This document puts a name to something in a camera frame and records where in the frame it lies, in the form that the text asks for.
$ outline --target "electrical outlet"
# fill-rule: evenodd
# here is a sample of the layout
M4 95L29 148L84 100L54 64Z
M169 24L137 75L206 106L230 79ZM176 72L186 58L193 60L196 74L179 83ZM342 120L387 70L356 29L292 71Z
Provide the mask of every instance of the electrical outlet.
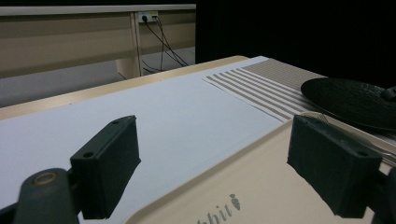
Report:
M137 13L139 22L145 22L143 17L148 19L148 22L156 21L155 17L158 17L158 11L141 11Z

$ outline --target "dark background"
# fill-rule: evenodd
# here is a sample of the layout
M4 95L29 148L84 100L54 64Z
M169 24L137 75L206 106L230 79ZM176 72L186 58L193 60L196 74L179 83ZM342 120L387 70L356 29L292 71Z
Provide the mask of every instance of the dark background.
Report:
M396 86L394 1L200 1L196 62L265 56L327 77Z

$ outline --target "screw hole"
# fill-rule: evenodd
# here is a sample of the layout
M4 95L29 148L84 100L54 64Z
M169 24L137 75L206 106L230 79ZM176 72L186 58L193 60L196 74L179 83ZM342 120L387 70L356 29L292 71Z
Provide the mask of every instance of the screw hole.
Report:
M84 158L89 158L93 156L93 152L86 152L84 155L82 155Z
M52 180L56 179L56 174L55 173L44 173L42 175L37 176L34 179L34 184L35 185L45 185L51 182Z

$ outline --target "white paper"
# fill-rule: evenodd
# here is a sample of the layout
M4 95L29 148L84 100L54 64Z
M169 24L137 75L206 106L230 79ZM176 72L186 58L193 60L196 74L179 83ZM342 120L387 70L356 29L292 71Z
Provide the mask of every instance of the white paper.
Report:
M135 115L142 162L110 219L139 208L194 178L281 121L220 91L202 77L267 60L256 57L83 102L0 120L0 208L18 200L21 183L69 159L110 121Z

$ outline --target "black cable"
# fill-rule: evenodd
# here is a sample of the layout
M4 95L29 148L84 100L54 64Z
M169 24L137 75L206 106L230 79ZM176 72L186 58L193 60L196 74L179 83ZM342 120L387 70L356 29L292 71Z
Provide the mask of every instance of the black cable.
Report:
M153 67L151 67L151 66L149 66L148 64L146 64L146 62L145 61L143 61L142 60L142 63L144 63L148 68L150 68L150 69L152 69L152 70L156 70L156 71L158 71L158 72L163 72L164 70L162 70L162 69L158 69L158 68L153 68Z
M163 38L165 39L166 44L169 46L169 49L170 49L169 42L168 42L168 40L166 39L165 33L163 32L163 24L161 23L160 18L159 18L159 17L155 17L155 19L156 19L156 21L157 21L158 26L160 27L162 36L163 36ZM172 49L170 49L170 50L172 51L172 53L173 53L173 55L175 56L175 58L179 58L186 66L188 66L188 64L187 64L186 62L184 62L183 59L182 59L180 56L178 56Z
M155 34L155 32L153 31L153 30L151 30L151 28L149 27L149 24L145 21L145 24L146 24L146 26L148 27L148 29L161 41L161 39ZM165 52L171 59L173 59L175 62L177 62L177 63L179 63L181 66L186 66L186 65L188 65L188 64L183 64L183 63L181 63L178 59L177 59L177 57L179 57L176 53L174 53L173 52L173 50L170 48L170 46L167 44L167 43L165 43L165 42L163 42L163 41L161 41L162 43L163 43L163 45L164 46L166 46L169 50L171 50L171 52L174 54L174 55L176 55L176 56L174 56L174 57L172 57L167 51Z
M146 72L150 73L150 74L155 74L154 71L150 71L149 69L147 69L147 68L145 68L145 67L143 67L143 69L144 69Z
M142 17L142 21L147 25L147 27L149 28L149 25L148 25L148 18L146 17L146 16L143 16ZM158 70L158 69L155 69L155 70L158 70L158 71L162 71L163 70L163 52L164 52L164 50L163 50L163 46L162 46L162 49L161 49L161 63L160 63L160 70Z
M161 48L161 65L160 65L160 69L163 70L163 47L165 46L165 43L163 42L163 38L164 38L164 34L161 35L161 42L163 43L162 48Z
M149 25L145 22L146 26L148 27L148 29L161 41L161 39L151 30L151 28L149 28ZM173 59L174 61L176 61L177 63L180 63L176 58L173 58L168 52L165 52L171 59Z

